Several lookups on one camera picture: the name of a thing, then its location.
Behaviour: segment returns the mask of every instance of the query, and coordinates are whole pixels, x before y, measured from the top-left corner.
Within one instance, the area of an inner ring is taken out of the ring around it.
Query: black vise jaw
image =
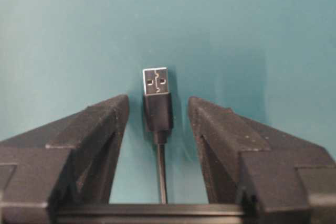
[[[336,164],[321,146],[191,97],[210,203],[252,205],[261,224],[336,223]]]

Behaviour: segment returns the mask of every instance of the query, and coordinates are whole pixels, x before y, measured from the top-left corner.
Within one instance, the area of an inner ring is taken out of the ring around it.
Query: black cable
[[[173,128],[172,98],[168,89],[167,68],[143,70],[144,115],[149,131],[153,132],[157,151],[157,171],[160,199],[167,204],[164,144],[166,135]]]
[[[162,204],[167,204],[166,164],[164,160],[164,145],[156,145],[157,170],[160,183],[160,198]]]

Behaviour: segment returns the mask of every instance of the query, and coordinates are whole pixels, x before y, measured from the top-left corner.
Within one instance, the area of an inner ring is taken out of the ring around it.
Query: teal background
[[[207,202],[191,95],[336,156],[336,0],[0,0],[0,139],[130,98],[111,202],[159,202],[142,68],[167,66],[172,203]]]

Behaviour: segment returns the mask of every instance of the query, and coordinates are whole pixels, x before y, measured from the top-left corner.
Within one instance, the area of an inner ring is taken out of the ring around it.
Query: usb-a plug
[[[173,128],[173,110],[167,68],[148,68],[142,72],[147,128],[152,132],[169,131]]]
[[[167,68],[147,68],[142,70],[145,94],[168,93]]]

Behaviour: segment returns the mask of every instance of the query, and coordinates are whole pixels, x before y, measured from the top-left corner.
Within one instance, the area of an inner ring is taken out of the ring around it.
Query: black plastic
[[[169,131],[173,128],[172,97],[170,93],[143,96],[146,124],[149,131]]]

